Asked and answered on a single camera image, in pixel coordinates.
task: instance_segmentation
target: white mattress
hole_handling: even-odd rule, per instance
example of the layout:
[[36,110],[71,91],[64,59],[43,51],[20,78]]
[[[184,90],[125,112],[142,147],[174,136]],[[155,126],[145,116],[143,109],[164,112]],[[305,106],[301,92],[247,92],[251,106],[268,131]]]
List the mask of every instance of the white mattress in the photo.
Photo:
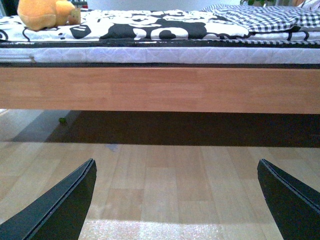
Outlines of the white mattress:
[[320,48],[49,47],[0,48],[1,63],[320,64]]

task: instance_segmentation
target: pillow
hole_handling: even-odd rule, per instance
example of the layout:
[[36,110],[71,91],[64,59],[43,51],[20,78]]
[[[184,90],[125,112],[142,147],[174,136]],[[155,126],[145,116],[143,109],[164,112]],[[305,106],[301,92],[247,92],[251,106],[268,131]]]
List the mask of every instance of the pillow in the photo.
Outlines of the pillow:
[[305,0],[297,6],[298,8],[308,9],[310,11],[320,10],[320,0]]

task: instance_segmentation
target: black plastic object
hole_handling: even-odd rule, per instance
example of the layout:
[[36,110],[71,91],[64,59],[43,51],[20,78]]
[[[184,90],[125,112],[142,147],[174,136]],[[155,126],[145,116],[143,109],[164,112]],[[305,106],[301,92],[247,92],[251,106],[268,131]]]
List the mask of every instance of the black plastic object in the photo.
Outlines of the black plastic object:
[[320,240],[320,193],[261,159],[258,179],[284,240]]
[[96,173],[96,162],[89,159],[24,210],[0,225],[0,239],[78,239],[91,204]]

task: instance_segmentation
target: black and white checkered fabric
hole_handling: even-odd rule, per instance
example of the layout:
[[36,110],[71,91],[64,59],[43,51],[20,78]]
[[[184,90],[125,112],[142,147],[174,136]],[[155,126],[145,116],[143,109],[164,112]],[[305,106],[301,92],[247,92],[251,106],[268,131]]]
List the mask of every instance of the black and white checkered fabric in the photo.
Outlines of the black and white checkered fabric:
[[249,44],[260,46],[319,46],[320,41],[288,41],[288,40],[251,40],[251,39],[223,39],[221,42],[233,44]]
[[288,6],[238,6],[216,4],[202,9],[245,27],[251,33],[270,33],[301,27],[312,31],[320,27],[320,10]]

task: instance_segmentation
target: stuffed toy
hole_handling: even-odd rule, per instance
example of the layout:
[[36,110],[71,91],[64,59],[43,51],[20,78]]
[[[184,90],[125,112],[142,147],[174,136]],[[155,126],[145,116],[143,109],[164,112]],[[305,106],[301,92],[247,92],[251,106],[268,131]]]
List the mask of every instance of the stuffed toy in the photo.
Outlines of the stuffed toy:
[[67,0],[20,0],[18,15],[22,22],[31,30],[39,31],[66,25],[69,20],[73,25],[80,24],[81,18],[75,19],[75,6]]

